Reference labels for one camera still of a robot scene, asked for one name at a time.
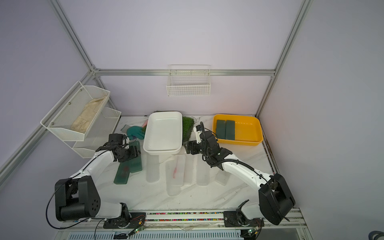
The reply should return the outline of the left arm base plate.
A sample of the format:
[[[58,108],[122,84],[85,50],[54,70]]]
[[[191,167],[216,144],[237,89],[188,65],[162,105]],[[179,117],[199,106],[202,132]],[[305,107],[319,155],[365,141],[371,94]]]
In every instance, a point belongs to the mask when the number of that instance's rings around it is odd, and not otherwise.
[[[108,219],[104,225],[104,229],[137,229],[145,224],[147,214],[144,212],[129,213],[128,218],[125,216]]]

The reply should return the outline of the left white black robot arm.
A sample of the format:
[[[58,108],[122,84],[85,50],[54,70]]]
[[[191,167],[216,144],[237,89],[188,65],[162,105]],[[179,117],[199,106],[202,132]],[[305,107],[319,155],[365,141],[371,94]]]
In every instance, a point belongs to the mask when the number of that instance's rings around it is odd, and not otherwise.
[[[140,147],[127,141],[122,134],[110,134],[109,140],[79,171],[67,179],[58,180],[52,199],[58,221],[79,219],[131,220],[131,214],[123,203],[101,200],[95,185],[104,170],[112,163],[128,163],[141,156]]]

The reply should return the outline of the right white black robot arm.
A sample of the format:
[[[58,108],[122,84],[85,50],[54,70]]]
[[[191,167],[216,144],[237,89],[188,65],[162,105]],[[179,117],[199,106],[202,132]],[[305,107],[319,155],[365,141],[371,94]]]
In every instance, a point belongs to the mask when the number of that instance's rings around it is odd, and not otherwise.
[[[296,201],[282,175],[268,175],[241,161],[232,151],[220,147],[215,134],[202,122],[193,127],[193,132],[196,139],[183,143],[187,154],[201,154],[211,168],[230,173],[257,191],[260,212],[273,225],[288,220],[287,214]]]

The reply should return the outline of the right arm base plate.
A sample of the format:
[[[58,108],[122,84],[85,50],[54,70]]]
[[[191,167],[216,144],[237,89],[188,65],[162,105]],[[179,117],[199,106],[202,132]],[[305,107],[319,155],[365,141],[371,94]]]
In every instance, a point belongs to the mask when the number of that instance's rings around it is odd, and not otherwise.
[[[242,212],[224,211],[225,227],[263,227],[265,224],[262,219],[248,219]]]

